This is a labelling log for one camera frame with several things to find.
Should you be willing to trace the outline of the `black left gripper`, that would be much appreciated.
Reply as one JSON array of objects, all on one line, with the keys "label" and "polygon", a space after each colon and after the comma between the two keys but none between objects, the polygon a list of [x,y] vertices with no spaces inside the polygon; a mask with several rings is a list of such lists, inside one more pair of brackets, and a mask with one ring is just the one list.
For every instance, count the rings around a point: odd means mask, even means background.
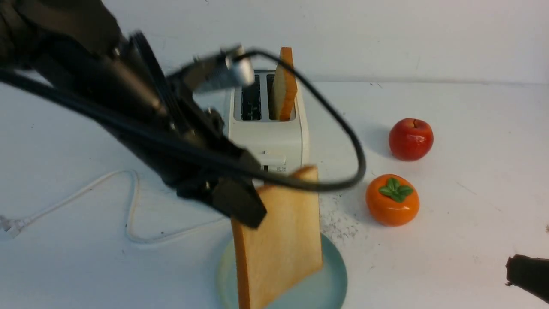
[{"label": "black left gripper", "polygon": [[219,212],[251,229],[261,225],[267,210],[251,180],[214,167],[211,160],[206,160],[206,155],[226,157],[259,169],[259,162],[249,151],[225,137],[224,123],[217,111],[201,110],[188,88],[168,81],[168,93],[175,99],[180,116],[167,111],[158,91],[145,77],[117,78],[112,88],[116,100],[113,109],[170,137],[170,146],[162,148],[159,142],[113,129],[112,135],[118,142],[155,171],[178,196],[211,202]]}]

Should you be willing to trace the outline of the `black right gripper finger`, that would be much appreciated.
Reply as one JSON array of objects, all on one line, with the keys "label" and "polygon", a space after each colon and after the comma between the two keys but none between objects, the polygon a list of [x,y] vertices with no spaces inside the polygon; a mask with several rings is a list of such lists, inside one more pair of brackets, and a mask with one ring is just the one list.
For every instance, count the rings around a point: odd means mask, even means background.
[{"label": "black right gripper finger", "polygon": [[549,259],[516,254],[508,258],[506,270],[506,286],[518,286],[549,303]]}]

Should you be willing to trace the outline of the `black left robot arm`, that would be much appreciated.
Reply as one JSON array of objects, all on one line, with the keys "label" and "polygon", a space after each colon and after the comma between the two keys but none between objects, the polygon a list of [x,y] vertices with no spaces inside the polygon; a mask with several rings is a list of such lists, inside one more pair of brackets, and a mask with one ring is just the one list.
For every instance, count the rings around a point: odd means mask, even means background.
[{"label": "black left robot arm", "polygon": [[126,38],[100,0],[3,0],[1,80],[70,100],[182,198],[257,228],[267,215],[252,181],[208,153],[260,170],[194,94],[253,84],[241,46],[194,59],[165,76],[143,33]]}]

